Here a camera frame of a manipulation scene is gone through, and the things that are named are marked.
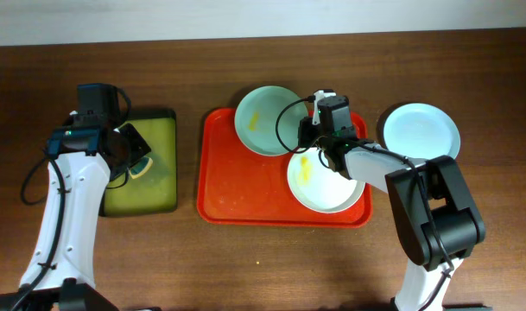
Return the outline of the yellow green scrub sponge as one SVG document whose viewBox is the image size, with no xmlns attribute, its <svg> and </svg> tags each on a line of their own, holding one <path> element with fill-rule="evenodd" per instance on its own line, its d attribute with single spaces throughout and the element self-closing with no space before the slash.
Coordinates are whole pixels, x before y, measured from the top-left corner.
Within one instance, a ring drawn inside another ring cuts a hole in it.
<svg viewBox="0 0 526 311">
<path fill-rule="evenodd" d="M 132 179 L 137 179 L 145 175 L 151 166 L 153 165 L 153 160 L 148 157 L 144 156 L 142 157 L 138 162 L 136 162 L 134 165 L 132 165 L 129 168 L 129 175 Z"/>
</svg>

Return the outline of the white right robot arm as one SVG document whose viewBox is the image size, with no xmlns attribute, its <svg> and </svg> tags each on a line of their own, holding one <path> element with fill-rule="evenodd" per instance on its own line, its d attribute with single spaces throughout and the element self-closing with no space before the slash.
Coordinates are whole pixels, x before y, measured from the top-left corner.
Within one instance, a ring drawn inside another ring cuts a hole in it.
<svg viewBox="0 0 526 311">
<path fill-rule="evenodd" d="M 387 193 L 408 265 L 394 310 L 441 310 L 453 273 L 485 239 L 485 223 L 457 162 L 421 160 L 357 137 L 347 117 L 299 122 L 302 147 L 322 149 L 332 171 Z"/>
</svg>

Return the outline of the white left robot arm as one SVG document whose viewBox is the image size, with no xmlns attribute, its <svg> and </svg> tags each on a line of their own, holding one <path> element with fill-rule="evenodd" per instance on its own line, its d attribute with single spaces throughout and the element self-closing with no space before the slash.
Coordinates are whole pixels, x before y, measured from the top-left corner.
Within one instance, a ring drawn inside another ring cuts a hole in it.
<svg viewBox="0 0 526 311">
<path fill-rule="evenodd" d="M 113 310 L 96 289 L 93 246 L 110 181 L 149 153 L 132 124 L 54 130 L 48 139 L 49 186 L 35 252 L 19 289 L 0 310 Z"/>
</svg>

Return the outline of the mint green plate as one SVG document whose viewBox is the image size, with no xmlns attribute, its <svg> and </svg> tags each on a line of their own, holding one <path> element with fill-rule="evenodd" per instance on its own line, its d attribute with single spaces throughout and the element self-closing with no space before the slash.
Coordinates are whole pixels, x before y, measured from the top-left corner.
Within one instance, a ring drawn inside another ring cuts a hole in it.
<svg viewBox="0 0 526 311">
<path fill-rule="evenodd" d="M 288 153 L 276 136 L 276 120 L 284 108 L 300 99 L 281 86 L 262 86 L 249 92 L 235 112 L 234 126 L 241 143 L 261 156 L 282 156 Z M 294 149 L 298 143 L 300 121 L 308 116 L 303 102 L 282 115 L 278 133 L 282 142 Z"/>
</svg>

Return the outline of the light blue plate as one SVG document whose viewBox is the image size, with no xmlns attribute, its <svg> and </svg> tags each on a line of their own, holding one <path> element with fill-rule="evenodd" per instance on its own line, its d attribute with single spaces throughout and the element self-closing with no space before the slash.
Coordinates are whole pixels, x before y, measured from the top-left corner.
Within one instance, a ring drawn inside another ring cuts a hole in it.
<svg viewBox="0 0 526 311">
<path fill-rule="evenodd" d="M 397 154 L 431 160 L 455 159 L 461 148 L 457 125 L 440 108 L 424 103 L 400 105 L 387 114 L 381 127 L 383 146 Z"/>
</svg>

